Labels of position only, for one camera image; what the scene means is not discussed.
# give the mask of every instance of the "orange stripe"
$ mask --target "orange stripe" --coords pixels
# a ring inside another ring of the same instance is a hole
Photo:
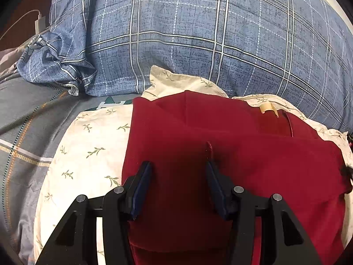
[[[59,97],[57,99],[60,99],[62,98],[63,96],[66,95],[67,92],[64,92],[62,94],[59,95]],[[44,103],[39,110],[42,110],[46,107],[48,103]],[[31,125],[32,121],[34,120],[34,118],[36,117],[36,114],[33,114],[30,119],[28,120],[23,132],[21,133],[20,135],[20,138],[19,138],[19,141],[17,143],[17,147],[20,147],[23,140],[24,140],[24,137],[28,131],[28,128],[29,126]],[[9,182],[10,182],[10,178],[11,178],[11,173],[12,173],[12,169],[14,167],[14,164],[15,164],[15,157],[17,156],[18,152],[17,150],[14,150],[12,152],[12,156],[11,156],[11,163],[10,163],[10,166],[9,166],[9,170],[8,170],[8,176],[6,177],[6,187],[5,187],[5,208],[6,208],[6,214],[8,216],[8,225],[9,225],[9,231],[11,232],[12,230],[12,224],[11,224],[11,215],[10,215],[10,208],[9,208],[9,200],[8,200],[8,191],[9,191]],[[13,237],[13,240],[15,243],[17,243],[17,238],[15,238],[14,236]]]
[[[4,147],[2,145],[0,145],[0,150],[6,152],[6,153],[11,153],[11,149],[7,148],[7,147]],[[45,166],[45,167],[49,167],[50,166],[50,162],[42,162],[42,161],[37,161],[35,159],[32,159],[30,157],[27,157],[27,156],[24,156],[23,154],[20,154],[20,153],[17,153],[17,154],[14,154],[13,155],[14,157],[17,157],[19,159],[22,159],[23,161],[26,161],[30,164],[34,164],[34,165],[37,165],[37,166]]]

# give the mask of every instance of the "cream floral sheet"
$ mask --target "cream floral sheet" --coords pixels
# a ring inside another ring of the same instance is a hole
[[[213,82],[185,74],[173,74],[157,66],[150,72],[152,86],[142,97],[148,100],[181,93],[185,90],[223,96],[227,94]],[[234,97],[259,107],[271,102],[277,110],[295,114],[312,126],[323,140],[333,141],[342,150],[347,165],[353,167],[353,154],[346,134],[328,130],[322,124],[307,119],[292,104],[275,95]],[[34,224],[35,260],[72,201],[80,194],[88,198],[105,195],[121,184],[121,171],[130,132],[132,104],[117,105],[78,115],[67,129],[45,177],[36,209]],[[346,195],[346,214],[342,232],[343,244],[353,233],[352,194]],[[97,221],[97,254],[99,265],[105,264],[102,222]]]

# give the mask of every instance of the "dark red fabric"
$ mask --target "dark red fabric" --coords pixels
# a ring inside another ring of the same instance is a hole
[[[342,153],[296,116],[278,114],[190,91],[152,102],[134,99],[123,181],[142,161],[154,165],[141,215],[130,223],[137,265],[222,264],[231,223],[210,202],[207,142],[235,185],[264,197],[280,193],[323,264],[334,263],[343,251],[344,193],[351,190],[340,173]]]

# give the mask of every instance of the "metal screw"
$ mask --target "metal screw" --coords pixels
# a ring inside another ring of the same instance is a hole
[[[234,191],[236,193],[243,193],[244,192],[244,188],[241,187],[241,186],[236,186],[236,187],[234,187]]]
[[[115,193],[122,193],[124,191],[124,187],[118,186],[114,188]]]
[[[281,201],[282,200],[282,196],[278,193],[275,193],[273,195],[273,199],[276,200],[276,201]]]
[[[79,195],[76,197],[76,201],[77,202],[82,202],[86,199],[86,196],[84,196],[83,194]]]

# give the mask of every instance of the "white cable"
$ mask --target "white cable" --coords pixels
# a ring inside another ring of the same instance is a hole
[[[29,14],[29,13],[31,13],[31,12],[38,12],[38,19],[40,19],[40,18],[42,17],[42,14],[41,14],[41,12],[40,12],[39,10],[31,10],[31,11],[28,11],[28,12],[27,12],[26,14],[24,14],[21,18],[19,18],[15,23],[13,23],[10,28],[8,28],[8,29],[6,30],[6,32],[1,36],[0,41],[1,41],[1,39],[6,35],[6,33],[7,33],[15,24],[17,24],[17,22],[18,22],[19,20],[21,20],[25,15],[27,15],[27,14]]]

